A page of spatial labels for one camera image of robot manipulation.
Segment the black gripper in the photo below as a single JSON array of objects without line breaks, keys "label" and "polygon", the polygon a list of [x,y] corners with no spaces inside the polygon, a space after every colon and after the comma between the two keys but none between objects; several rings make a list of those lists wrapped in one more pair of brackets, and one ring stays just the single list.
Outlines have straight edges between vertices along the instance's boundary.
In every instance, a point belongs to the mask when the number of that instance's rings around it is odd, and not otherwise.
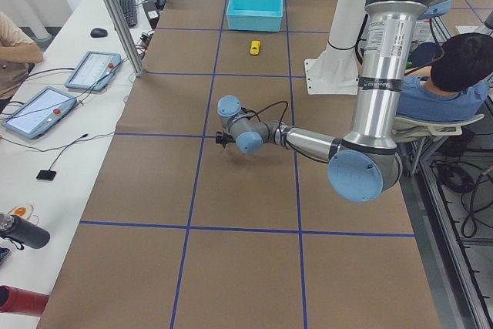
[{"label": "black gripper", "polygon": [[220,143],[221,144],[229,144],[229,143],[235,143],[236,140],[227,133],[221,133],[221,138],[220,138]]}]

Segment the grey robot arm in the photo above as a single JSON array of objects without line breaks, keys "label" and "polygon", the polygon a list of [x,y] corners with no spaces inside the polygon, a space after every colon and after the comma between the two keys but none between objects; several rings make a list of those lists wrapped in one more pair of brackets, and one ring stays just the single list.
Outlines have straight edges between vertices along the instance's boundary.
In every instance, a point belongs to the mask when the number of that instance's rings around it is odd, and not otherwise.
[{"label": "grey robot arm", "polygon": [[338,0],[325,51],[306,62],[307,82],[324,92],[350,93],[356,103],[350,132],[336,138],[253,120],[235,96],[217,104],[220,145],[253,154],[272,143],[327,164],[337,194],[352,202],[377,198],[402,172],[392,137],[397,103],[417,20],[443,15],[451,0]]}]

